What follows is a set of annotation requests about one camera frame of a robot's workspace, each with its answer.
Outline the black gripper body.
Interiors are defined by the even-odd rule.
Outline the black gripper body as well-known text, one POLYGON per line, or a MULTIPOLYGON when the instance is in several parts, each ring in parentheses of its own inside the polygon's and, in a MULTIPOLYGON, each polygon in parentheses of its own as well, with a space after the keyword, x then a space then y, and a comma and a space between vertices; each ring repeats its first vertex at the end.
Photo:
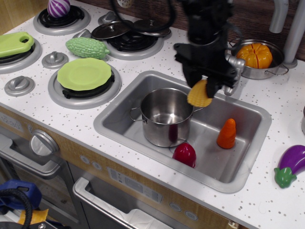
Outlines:
POLYGON ((201 66, 202 76, 211 76, 222 81, 225 86, 234 86, 237 70, 225 58, 228 50, 226 40, 217 39, 204 45, 176 43, 174 49, 176 61, 201 66))

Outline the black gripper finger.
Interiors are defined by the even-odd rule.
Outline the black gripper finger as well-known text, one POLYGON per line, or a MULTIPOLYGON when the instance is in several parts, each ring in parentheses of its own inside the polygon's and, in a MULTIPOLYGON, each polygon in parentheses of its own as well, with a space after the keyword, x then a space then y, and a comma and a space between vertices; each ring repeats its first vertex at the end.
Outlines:
POLYGON ((214 98, 214 95, 223 87, 224 83, 214 77, 207 78, 206 92, 208 98, 214 98))
POLYGON ((193 88, 197 84, 197 82, 202 80, 202 67, 196 65, 189 65, 186 63, 183 63, 182 66, 186 82, 190 88, 193 88))

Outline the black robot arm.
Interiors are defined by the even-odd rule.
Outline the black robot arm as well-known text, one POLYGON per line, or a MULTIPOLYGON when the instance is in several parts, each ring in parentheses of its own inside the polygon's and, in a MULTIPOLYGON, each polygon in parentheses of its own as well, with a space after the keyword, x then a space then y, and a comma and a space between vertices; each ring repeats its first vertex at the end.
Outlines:
POLYGON ((189 87, 207 77, 206 93, 213 98, 222 86, 236 82, 237 71, 226 60, 228 32, 242 36, 228 21, 233 5, 227 0, 183 0, 182 7, 188 18, 188 43, 174 45, 175 59, 182 64, 189 87))

